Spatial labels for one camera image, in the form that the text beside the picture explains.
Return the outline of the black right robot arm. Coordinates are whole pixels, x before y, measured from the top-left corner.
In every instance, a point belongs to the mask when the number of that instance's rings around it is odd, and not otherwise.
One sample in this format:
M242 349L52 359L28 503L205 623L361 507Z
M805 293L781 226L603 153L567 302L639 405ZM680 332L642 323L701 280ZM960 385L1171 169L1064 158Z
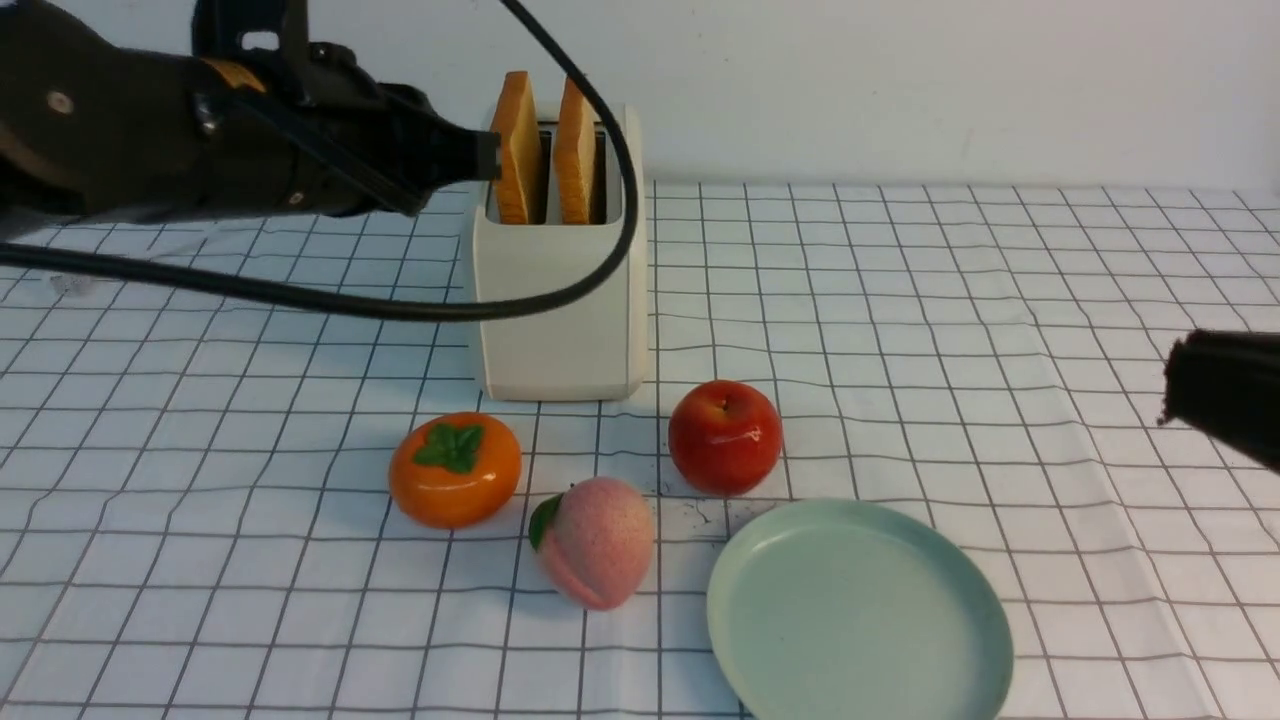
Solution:
M119 47L50 1L5 1L3 231L370 211L413 215L500 174L500 137L439 117L305 1L200 1L188 55Z

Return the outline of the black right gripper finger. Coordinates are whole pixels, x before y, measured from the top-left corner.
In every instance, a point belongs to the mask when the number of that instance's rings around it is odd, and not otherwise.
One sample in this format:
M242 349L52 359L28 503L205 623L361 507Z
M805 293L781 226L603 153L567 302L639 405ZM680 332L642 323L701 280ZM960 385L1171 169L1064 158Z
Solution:
M493 182L500 178L500 133L468 131L463 142L463 179Z

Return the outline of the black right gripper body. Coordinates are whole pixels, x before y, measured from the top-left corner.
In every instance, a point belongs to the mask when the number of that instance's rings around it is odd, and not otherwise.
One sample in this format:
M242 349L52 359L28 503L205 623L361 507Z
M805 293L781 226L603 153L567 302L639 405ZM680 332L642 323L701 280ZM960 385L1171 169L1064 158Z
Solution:
M251 181L278 209L413 215L471 178L471 132L424 92L375 81L343 45L315 41L306 1L198 1L193 55L224 88L195 97L210 135L264 135Z

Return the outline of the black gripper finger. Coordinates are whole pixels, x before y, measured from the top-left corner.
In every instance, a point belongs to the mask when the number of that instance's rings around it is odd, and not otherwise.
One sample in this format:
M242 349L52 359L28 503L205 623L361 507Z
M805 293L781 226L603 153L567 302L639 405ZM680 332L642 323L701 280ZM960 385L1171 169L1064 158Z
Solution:
M1161 427L1183 421L1279 471L1279 333L1192 331L1164 364Z

